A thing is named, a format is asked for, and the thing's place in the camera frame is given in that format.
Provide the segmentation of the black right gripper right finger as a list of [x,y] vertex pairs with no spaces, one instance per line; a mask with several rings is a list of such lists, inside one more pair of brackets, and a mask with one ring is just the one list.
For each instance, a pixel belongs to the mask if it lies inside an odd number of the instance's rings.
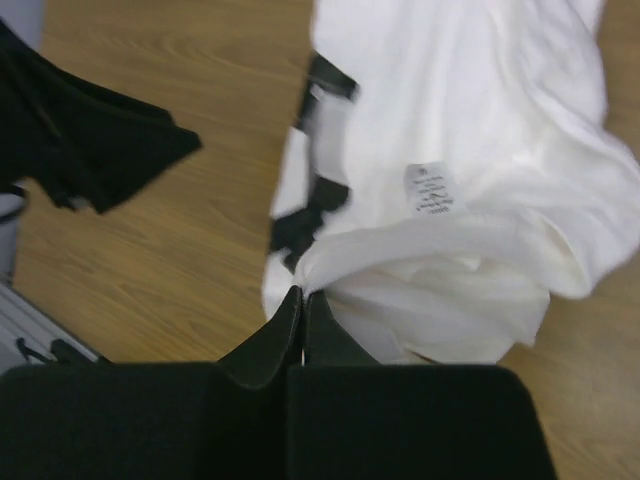
[[323,291],[311,294],[304,306],[304,364],[357,367],[379,365],[334,318]]

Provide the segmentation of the white printed t shirt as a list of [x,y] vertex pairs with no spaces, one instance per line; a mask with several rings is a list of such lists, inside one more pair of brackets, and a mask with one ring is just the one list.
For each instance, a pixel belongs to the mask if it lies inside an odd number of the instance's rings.
[[262,305],[323,292],[377,360],[494,363],[639,248],[600,1],[318,1]]

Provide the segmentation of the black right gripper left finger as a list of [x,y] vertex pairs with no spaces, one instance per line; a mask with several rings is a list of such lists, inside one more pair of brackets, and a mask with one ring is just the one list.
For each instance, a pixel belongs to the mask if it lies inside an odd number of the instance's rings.
[[302,307],[302,290],[293,286],[272,318],[217,365],[243,388],[262,389],[274,383],[300,358]]

